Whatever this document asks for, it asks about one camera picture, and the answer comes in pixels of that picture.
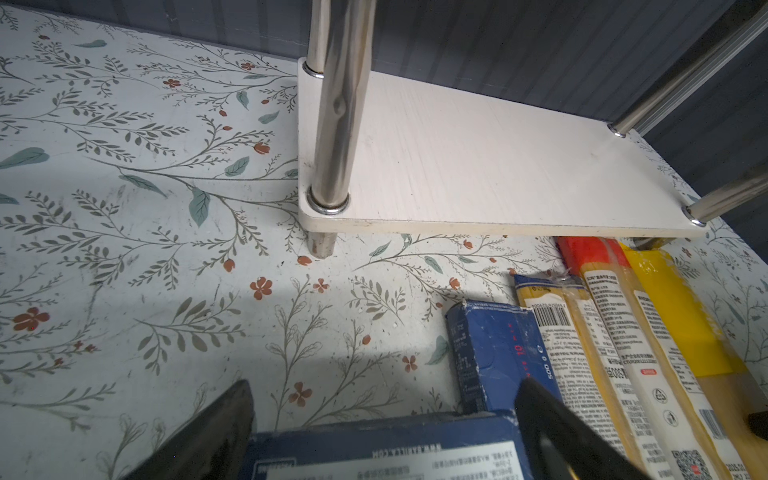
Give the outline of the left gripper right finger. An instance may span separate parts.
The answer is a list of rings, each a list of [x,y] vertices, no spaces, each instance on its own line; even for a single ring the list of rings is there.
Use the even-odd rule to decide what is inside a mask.
[[[537,381],[518,389],[514,410],[535,479],[645,479]]]

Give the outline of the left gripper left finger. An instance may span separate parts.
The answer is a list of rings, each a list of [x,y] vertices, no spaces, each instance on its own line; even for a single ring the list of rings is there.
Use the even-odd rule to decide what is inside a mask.
[[[235,479],[254,418],[251,387],[248,381],[239,380],[126,477]]]

